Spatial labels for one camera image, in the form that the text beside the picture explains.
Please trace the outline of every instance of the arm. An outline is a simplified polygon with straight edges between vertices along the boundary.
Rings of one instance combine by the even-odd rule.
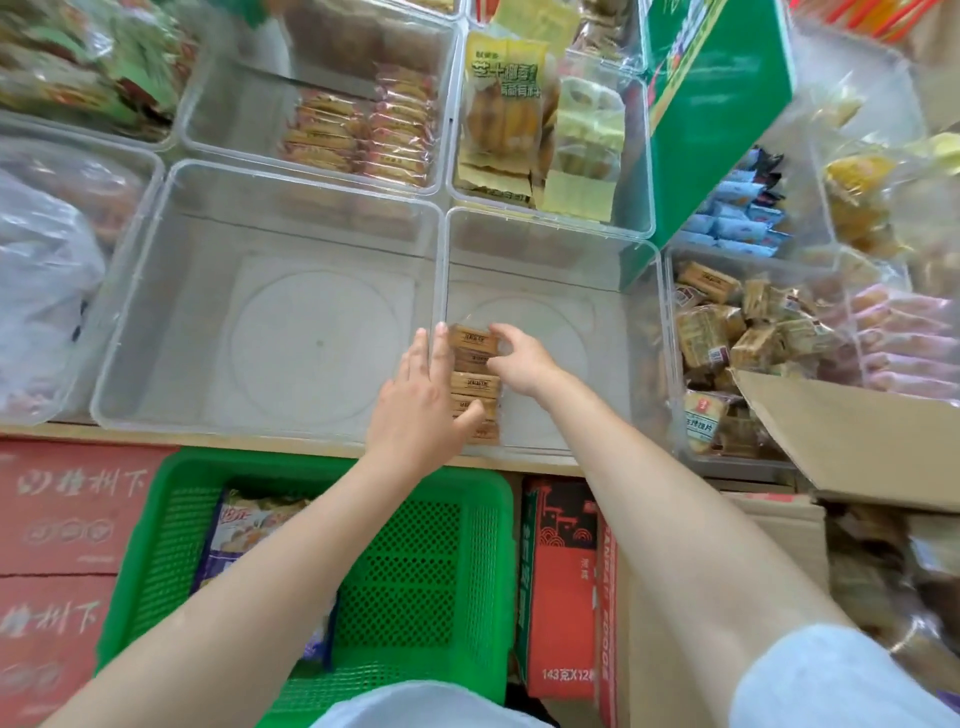
[[[754,522],[561,370],[539,341],[506,325],[491,330],[514,349],[491,359],[491,370],[550,413],[719,725],[740,678],[777,640],[809,624],[848,624]]]
[[[253,726],[270,708],[353,562],[484,409],[450,416],[452,354],[426,331],[380,392],[367,452],[306,509],[137,640],[47,728]]]

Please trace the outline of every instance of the green board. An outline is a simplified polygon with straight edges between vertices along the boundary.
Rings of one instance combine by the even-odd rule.
[[[653,0],[651,150],[663,248],[790,103],[781,0]]]

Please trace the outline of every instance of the light blue shirt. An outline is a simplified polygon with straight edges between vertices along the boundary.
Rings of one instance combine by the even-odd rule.
[[[542,728],[454,685],[409,682],[338,703],[313,728]],[[958,728],[886,650],[854,629],[818,625],[787,635],[743,676],[730,728]]]

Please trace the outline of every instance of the forearm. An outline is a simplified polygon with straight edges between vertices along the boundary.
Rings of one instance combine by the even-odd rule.
[[[416,485],[361,459],[131,645],[48,726],[253,726],[350,567]]]
[[[743,673],[839,608],[763,531],[567,373],[540,398],[636,573],[657,595],[723,725]]]

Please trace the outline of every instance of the person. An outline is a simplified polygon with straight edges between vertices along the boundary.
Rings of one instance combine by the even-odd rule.
[[[650,587],[718,725],[960,725],[750,519],[621,420],[535,338],[490,369],[551,416],[638,578]],[[452,352],[419,330],[384,384],[367,449],[305,510],[131,644],[47,728],[254,724],[270,708],[350,566],[417,483],[484,419],[450,417]],[[332,707],[318,728],[542,726],[441,683],[403,683]]]

